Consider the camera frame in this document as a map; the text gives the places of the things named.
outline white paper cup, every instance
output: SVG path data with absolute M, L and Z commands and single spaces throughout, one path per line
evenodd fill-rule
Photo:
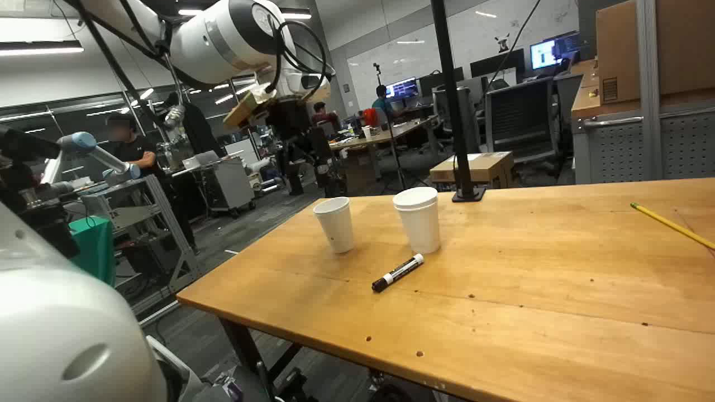
M 414 253 L 441 248 L 439 191 L 434 188 L 412 188 L 394 197 L 403 229 Z
M 372 126 L 364 126 L 364 127 L 362 127 L 362 134 L 364 134 L 364 138 L 373 138 L 373 127 L 372 127 Z
M 313 207 L 322 232 L 326 234 L 334 253 L 353 250 L 353 219 L 352 219 L 352 201 L 347 197 L 325 198 Z

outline white robot body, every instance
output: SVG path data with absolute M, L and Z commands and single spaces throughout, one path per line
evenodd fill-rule
M 0 400 L 163 402 L 163 373 L 127 302 L 2 203 L 0 224 Z

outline computer screen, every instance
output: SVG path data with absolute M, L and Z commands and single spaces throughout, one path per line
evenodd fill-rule
M 420 97 L 418 80 L 400 80 L 400 83 L 388 85 L 388 98 L 409 100 L 417 97 Z
M 558 57 L 554 55 L 556 41 L 546 41 L 532 44 L 532 69 L 546 69 L 558 64 Z
M 582 41 L 576 32 L 548 38 L 544 43 L 532 44 L 532 69 L 556 67 L 563 61 L 576 61 L 582 53 Z
M 524 62 L 524 49 L 514 49 L 513 53 L 499 53 L 493 57 L 482 57 L 469 64 L 472 67 L 472 78 L 477 76 L 493 76 L 494 71 L 504 69 L 516 69 L 516 76 L 526 71 Z
M 465 71 L 462 71 L 462 67 L 457 67 L 453 69 L 453 78 L 457 80 L 465 80 Z M 422 91 L 422 97 L 432 97 L 432 89 L 434 86 L 446 86 L 446 74 L 430 74 L 430 76 L 422 76 L 420 78 L 420 91 Z

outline wooden table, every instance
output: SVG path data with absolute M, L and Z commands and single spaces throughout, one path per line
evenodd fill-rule
M 352 198 L 355 250 L 312 207 L 180 300 L 434 388 L 507 400 L 715 400 L 715 179 L 441 194 L 442 248 L 412 250 L 392 197 Z
M 430 170 L 430 180 L 434 183 L 453 183 L 453 159 L 449 157 Z M 469 153 L 469 175 L 477 183 L 494 183 L 501 188 L 513 186 L 513 151 L 493 151 L 493 153 Z

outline marker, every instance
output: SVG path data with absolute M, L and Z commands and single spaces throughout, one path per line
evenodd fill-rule
M 400 282 L 405 274 L 414 272 L 418 266 L 422 266 L 424 256 L 414 255 L 403 266 L 394 267 L 392 272 L 382 274 L 379 282 L 373 282 L 373 293 L 382 293 L 388 285 Z

